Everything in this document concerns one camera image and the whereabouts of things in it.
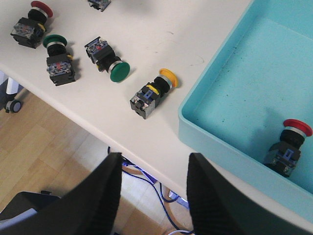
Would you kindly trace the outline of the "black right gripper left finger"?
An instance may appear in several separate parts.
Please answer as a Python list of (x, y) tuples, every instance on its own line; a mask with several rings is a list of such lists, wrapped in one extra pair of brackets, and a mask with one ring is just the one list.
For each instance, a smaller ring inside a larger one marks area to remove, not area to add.
[(17, 193), (0, 213), (2, 235), (109, 235), (119, 206), (121, 153), (110, 153), (63, 197)]

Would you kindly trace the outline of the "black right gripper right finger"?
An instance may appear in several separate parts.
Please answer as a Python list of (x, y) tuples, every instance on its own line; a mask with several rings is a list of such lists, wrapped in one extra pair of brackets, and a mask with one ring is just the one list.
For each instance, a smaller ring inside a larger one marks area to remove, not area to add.
[(235, 188), (201, 154), (189, 155), (187, 200), (197, 235), (308, 235)]

